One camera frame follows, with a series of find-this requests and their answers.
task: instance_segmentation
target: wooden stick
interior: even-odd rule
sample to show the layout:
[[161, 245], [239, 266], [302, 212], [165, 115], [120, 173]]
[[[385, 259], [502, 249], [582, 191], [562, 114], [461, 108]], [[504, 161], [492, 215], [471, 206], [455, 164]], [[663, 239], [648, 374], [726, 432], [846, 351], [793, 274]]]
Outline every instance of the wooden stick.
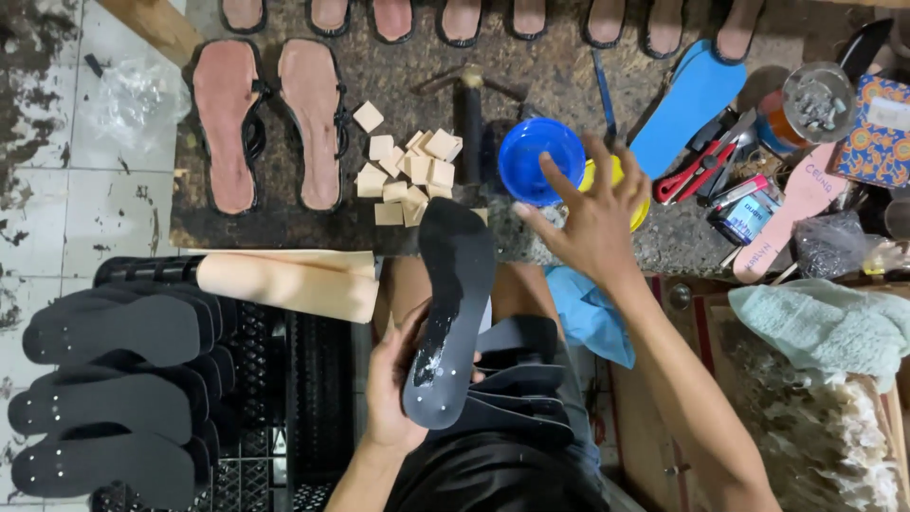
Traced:
[[98, 0], [110, 14], [183, 67], [193, 58], [202, 36], [167, 0]]

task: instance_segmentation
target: blue plastic bowl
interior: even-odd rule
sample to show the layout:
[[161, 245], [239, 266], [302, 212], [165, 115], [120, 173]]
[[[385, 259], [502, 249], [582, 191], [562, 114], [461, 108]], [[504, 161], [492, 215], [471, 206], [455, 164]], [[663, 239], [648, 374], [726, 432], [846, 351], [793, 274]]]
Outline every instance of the blue plastic bowl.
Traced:
[[553, 162], [577, 189], [584, 178], [584, 147], [577, 135], [559, 121], [528, 119], [513, 128], [500, 146], [500, 179], [517, 200], [534, 206], [550, 206], [561, 201], [547, 183], [538, 161], [550, 152]]

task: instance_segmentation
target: light green cloth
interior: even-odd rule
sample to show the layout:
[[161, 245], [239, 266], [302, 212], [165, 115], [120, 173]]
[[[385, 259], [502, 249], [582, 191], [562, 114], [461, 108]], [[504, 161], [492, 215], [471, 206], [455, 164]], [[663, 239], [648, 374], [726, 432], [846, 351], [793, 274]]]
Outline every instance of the light green cloth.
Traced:
[[821, 279], [749, 286], [728, 295], [736, 316], [796, 368], [872, 375], [891, 389], [910, 353], [910, 301]]

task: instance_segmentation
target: red box cutter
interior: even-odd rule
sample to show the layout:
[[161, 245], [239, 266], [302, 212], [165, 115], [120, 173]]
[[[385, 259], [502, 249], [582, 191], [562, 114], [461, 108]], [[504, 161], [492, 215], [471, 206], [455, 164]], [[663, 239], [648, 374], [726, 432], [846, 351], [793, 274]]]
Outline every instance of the red box cutter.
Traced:
[[693, 195], [711, 177], [736, 149], [736, 140], [755, 122], [755, 109], [742, 114], [733, 128], [723, 134], [720, 140], [713, 140], [683, 172], [657, 182], [654, 198], [663, 205], [674, 204]]

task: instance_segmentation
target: person's left hand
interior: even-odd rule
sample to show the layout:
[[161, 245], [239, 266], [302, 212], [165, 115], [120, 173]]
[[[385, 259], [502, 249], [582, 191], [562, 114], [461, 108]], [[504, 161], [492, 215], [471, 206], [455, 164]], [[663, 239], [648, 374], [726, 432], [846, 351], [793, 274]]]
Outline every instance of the person's left hand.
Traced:
[[[419, 331], [430, 306], [427, 299], [404, 317], [401, 326], [390, 326], [369, 357], [367, 377], [367, 430], [363, 442], [406, 456], [417, 449], [428, 430], [408, 418], [401, 407], [401, 387], [414, 359]], [[474, 354], [474, 362], [480, 354]], [[483, 374], [474, 372], [472, 382]]]

